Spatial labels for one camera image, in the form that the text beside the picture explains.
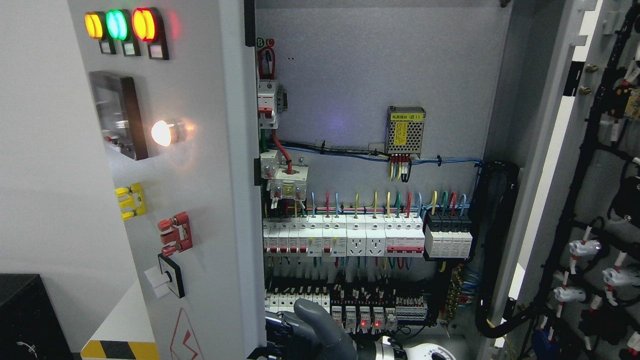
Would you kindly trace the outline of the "grey robot hand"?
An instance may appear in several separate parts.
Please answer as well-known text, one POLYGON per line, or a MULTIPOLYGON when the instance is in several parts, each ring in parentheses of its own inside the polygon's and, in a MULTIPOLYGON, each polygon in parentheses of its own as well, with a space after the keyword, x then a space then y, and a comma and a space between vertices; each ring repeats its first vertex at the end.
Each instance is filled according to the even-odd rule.
POLYGON ((294 311, 266 312, 267 344, 250 355, 252 359, 356 360, 352 338, 322 306, 303 298, 294 311))

